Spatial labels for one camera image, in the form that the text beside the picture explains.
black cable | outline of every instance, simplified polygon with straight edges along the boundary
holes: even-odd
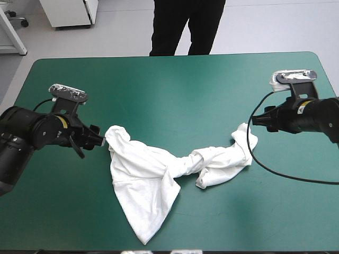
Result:
[[[41,106],[41,104],[45,103],[45,102],[51,102],[52,99],[45,99],[44,101],[40,102],[37,106],[35,106],[35,108],[33,109],[33,111],[37,110],[38,107]]]
[[[249,152],[251,154],[251,156],[253,157],[253,159],[255,160],[256,163],[259,164],[259,166],[261,166],[262,168],[266,169],[267,171],[277,175],[277,176],[281,176],[281,177],[285,177],[285,178],[289,178],[289,179],[293,179],[293,180],[297,180],[297,181],[301,181],[301,182],[308,182],[308,183],[316,183],[316,184],[329,184],[329,185],[339,185],[339,182],[328,182],[328,181],[321,181],[321,180],[313,180],[313,179],[306,179],[306,178],[300,178],[300,177],[295,177],[295,176],[289,176],[289,175],[285,175],[279,172],[276,172],[272,169],[270,169],[269,167],[263,165],[260,161],[258,161],[258,159],[254,156],[252,150],[251,150],[251,146],[249,145],[249,125],[251,124],[253,115],[255,114],[255,112],[258,110],[258,108],[261,106],[261,104],[263,104],[263,102],[267,99],[267,97],[269,97],[270,95],[274,94],[274,92],[270,92],[269,94],[266,94],[265,97],[259,102],[258,106],[254,109],[254,111],[252,112],[251,116],[248,119],[248,123],[247,123],[247,132],[246,132],[246,139],[247,139],[247,147],[249,149]]]

chair wheel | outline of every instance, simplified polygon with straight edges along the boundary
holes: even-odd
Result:
[[[10,17],[16,17],[16,12],[9,12],[8,14]]]
[[[27,20],[23,20],[21,21],[21,25],[26,28],[29,24],[28,24],[28,21]]]

leg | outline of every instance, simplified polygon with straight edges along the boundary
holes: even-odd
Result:
[[[173,56],[190,16],[186,0],[154,0],[150,56]]]
[[[189,20],[191,46],[189,55],[208,55],[212,49],[226,0],[202,0],[199,10]]]

white cabinet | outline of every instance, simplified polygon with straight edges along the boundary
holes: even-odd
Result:
[[[98,0],[40,0],[40,3],[54,28],[95,23]]]

white towel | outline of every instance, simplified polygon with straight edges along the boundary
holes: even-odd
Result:
[[[106,134],[111,152],[115,194],[139,240],[146,244],[160,229],[171,210],[180,186],[174,178],[200,172],[200,188],[224,183],[252,163],[246,143],[247,124],[232,133],[228,148],[208,147],[177,158],[168,151],[130,140],[123,127],[112,126]],[[250,134],[251,149],[257,137]]]

